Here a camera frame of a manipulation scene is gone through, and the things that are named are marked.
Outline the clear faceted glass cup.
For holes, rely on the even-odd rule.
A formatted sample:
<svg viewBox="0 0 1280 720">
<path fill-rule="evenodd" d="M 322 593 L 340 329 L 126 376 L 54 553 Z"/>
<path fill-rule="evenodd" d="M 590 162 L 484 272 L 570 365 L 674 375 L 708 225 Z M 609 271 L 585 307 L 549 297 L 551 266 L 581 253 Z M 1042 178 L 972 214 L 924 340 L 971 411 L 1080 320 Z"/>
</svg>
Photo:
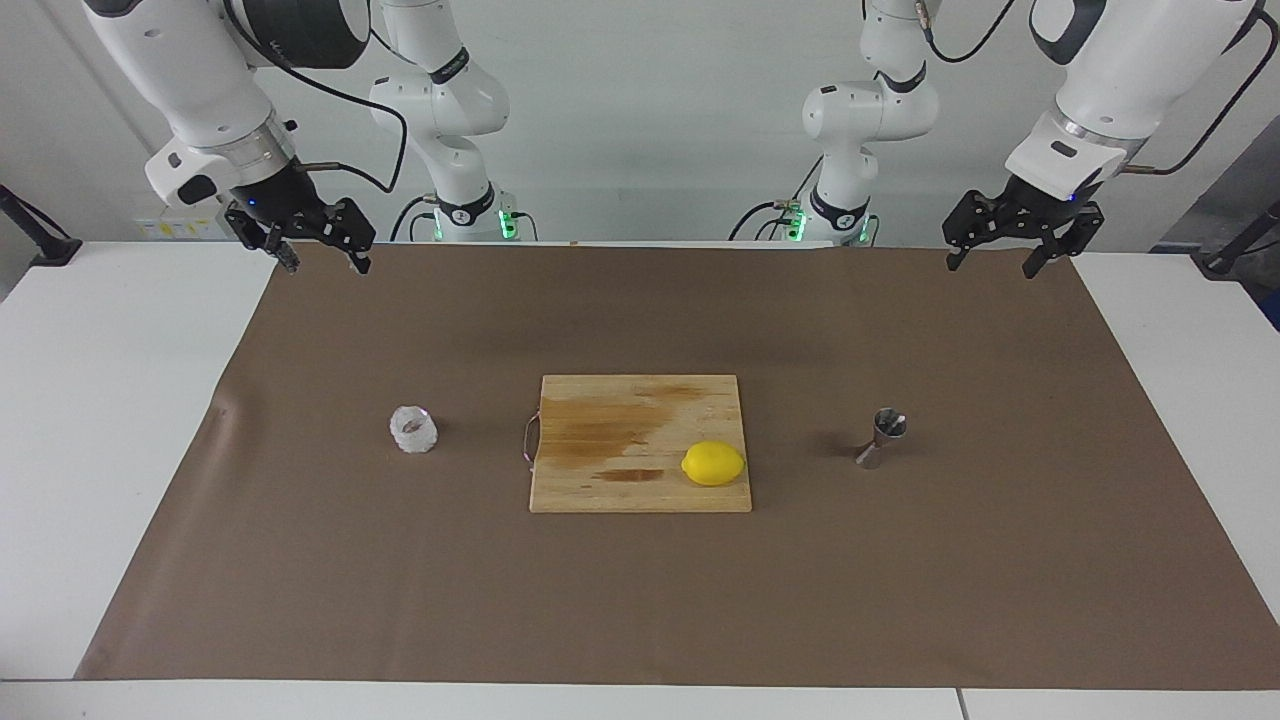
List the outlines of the clear faceted glass cup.
<svg viewBox="0 0 1280 720">
<path fill-rule="evenodd" d="M 430 452 L 439 441 L 439 429 L 425 407 L 399 406 L 389 419 L 390 437 L 406 454 Z"/>
</svg>

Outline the steel jigger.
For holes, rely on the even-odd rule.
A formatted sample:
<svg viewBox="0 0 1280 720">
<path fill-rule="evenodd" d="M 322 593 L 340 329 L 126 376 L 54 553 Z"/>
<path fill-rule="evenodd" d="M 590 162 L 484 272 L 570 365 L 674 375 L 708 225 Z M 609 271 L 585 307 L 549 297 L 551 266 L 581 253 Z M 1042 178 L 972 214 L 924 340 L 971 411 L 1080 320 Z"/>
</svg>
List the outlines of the steel jigger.
<svg viewBox="0 0 1280 720">
<path fill-rule="evenodd" d="M 855 464 L 864 469 L 877 469 L 884 457 L 886 448 L 905 436 L 908 429 L 908 416 L 896 407 L 882 407 L 873 416 L 873 436 L 863 445 L 856 455 Z"/>
</svg>

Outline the black clamp stand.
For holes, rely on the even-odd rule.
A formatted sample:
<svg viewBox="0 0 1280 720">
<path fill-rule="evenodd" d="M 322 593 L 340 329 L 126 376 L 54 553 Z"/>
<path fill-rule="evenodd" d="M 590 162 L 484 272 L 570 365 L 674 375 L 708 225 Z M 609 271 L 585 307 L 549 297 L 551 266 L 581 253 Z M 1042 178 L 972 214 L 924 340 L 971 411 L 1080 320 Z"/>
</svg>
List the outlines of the black clamp stand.
<svg viewBox="0 0 1280 720">
<path fill-rule="evenodd" d="M 1271 202 L 1240 233 L 1221 249 L 1197 258 L 1198 266 L 1211 275 L 1229 274 L 1236 261 L 1247 255 L 1270 231 L 1280 225 L 1280 199 Z"/>
<path fill-rule="evenodd" d="M 36 245 L 38 252 L 31 266 L 65 266 L 83 247 L 82 240 L 72 237 L 49 214 L 3 183 L 0 211 Z"/>
</svg>

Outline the dark grey partition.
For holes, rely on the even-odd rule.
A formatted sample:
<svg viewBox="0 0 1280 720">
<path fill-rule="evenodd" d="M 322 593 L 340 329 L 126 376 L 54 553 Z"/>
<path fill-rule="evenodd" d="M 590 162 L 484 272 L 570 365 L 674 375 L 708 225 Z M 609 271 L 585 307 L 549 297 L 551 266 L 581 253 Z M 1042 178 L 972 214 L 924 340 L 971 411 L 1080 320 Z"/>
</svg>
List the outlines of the dark grey partition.
<svg viewBox="0 0 1280 720">
<path fill-rule="evenodd" d="M 1149 252 L 1188 255 L 1198 266 L 1198 256 L 1221 249 L 1277 199 L 1280 117 L 1252 141 Z M 1240 258 L 1229 274 L 1201 272 L 1210 281 L 1239 284 L 1280 332 L 1280 225 Z"/>
</svg>

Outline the wooden cutting board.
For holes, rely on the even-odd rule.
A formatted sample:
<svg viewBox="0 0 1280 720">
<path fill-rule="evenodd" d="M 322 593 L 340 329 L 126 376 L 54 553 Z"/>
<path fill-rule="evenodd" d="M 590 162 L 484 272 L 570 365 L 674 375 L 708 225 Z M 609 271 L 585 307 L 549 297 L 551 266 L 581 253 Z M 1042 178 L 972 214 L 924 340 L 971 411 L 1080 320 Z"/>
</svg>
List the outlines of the wooden cutting board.
<svg viewBox="0 0 1280 720">
<path fill-rule="evenodd" d="M 750 474 L 700 486 L 681 468 L 696 443 L 745 456 L 733 374 L 547 374 L 526 425 L 535 514 L 736 514 Z"/>
</svg>

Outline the yellow lemon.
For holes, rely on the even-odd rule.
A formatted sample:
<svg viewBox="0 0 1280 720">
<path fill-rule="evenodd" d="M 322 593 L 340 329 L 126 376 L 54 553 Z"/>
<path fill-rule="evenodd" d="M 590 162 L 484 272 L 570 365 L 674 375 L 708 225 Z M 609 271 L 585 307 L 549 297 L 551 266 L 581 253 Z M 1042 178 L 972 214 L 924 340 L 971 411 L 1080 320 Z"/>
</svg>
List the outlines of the yellow lemon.
<svg viewBox="0 0 1280 720">
<path fill-rule="evenodd" d="M 731 484 L 746 471 L 746 468 L 745 456 L 732 445 L 712 439 L 691 445 L 680 461 L 682 474 L 703 487 Z"/>
</svg>

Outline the brown table mat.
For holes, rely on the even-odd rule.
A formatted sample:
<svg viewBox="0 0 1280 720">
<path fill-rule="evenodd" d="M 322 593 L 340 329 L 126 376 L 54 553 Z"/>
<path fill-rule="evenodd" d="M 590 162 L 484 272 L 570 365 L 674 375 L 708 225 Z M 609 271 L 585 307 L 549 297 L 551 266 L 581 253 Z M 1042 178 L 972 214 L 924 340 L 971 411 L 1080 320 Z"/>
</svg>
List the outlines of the brown table mat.
<svg viewBox="0 0 1280 720">
<path fill-rule="evenodd" d="M 1066 261 L 298 252 L 79 679 L 1280 689 L 1280 625 Z M 750 512 L 529 510 L 541 378 L 613 373 L 739 378 Z M 882 407 L 908 429 L 868 470 Z"/>
</svg>

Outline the white wall socket box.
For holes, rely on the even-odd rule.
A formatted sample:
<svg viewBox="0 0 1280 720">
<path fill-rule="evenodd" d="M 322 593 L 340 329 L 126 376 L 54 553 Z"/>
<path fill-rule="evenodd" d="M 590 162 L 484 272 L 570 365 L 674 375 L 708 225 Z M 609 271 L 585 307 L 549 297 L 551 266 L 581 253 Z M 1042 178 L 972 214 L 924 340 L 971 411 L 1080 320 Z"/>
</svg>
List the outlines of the white wall socket box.
<svg viewBox="0 0 1280 720">
<path fill-rule="evenodd" d="M 215 208 L 164 208 L 140 211 L 133 217 L 137 231 L 152 241 L 223 242 L 230 236 L 219 224 Z"/>
</svg>

